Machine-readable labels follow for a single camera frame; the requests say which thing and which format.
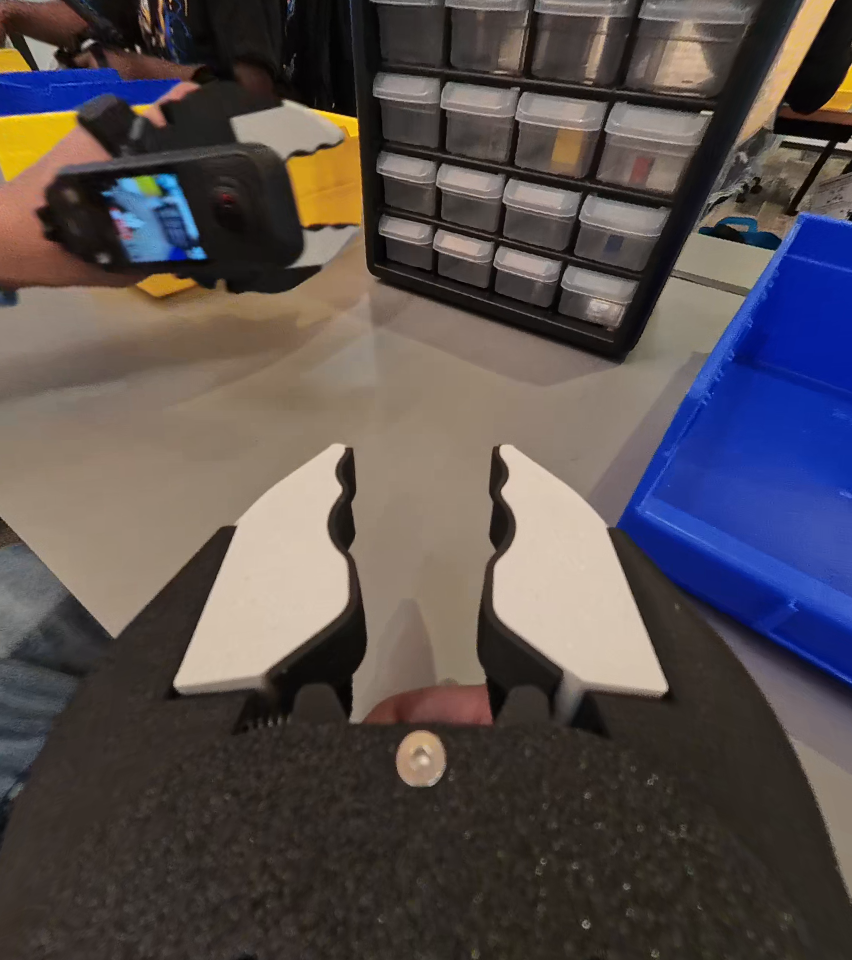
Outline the person's left hand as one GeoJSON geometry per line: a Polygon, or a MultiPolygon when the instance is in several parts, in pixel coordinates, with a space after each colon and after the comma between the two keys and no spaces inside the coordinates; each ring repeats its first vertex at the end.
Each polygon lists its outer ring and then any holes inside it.
{"type": "Polygon", "coordinates": [[[85,129],[76,127],[40,161],[0,184],[0,288],[128,287],[151,273],[108,271],[72,256],[45,238],[37,210],[48,184],[67,166],[105,162],[109,152],[85,129]]]}

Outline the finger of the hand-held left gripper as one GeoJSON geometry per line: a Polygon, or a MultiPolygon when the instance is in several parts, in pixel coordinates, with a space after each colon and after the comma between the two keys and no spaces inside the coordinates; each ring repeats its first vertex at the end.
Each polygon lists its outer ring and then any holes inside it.
{"type": "Polygon", "coordinates": [[[302,227],[303,249],[300,256],[290,264],[291,270],[318,271],[332,260],[357,236],[362,236],[363,227],[356,223],[327,223],[302,227]]]}
{"type": "Polygon", "coordinates": [[[279,105],[231,117],[236,141],[264,146],[281,160],[311,157],[346,142],[344,130],[317,111],[299,103],[279,105]]]}

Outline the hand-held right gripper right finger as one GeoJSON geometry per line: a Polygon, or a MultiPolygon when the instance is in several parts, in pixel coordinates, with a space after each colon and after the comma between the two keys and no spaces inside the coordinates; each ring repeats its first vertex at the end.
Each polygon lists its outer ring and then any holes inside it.
{"type": "Polygon", "coordinates": [[[668,680],[600,513],[508,443],[492,449],[489,497],[477,654],[492,715],[521,689],[567,726],[597,695],[662,701],[668,680]]]}

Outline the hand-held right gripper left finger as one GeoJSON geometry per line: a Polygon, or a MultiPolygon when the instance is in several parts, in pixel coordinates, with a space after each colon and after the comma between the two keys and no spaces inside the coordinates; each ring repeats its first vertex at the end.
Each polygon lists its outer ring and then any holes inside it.
{"type": "Polygon", "coordinates": [[[327,685],[351,707],[367,651],[353,448],[333,443],[240,516],[172,681],[181,697],[255,691],[292,707],[327,685]]]}

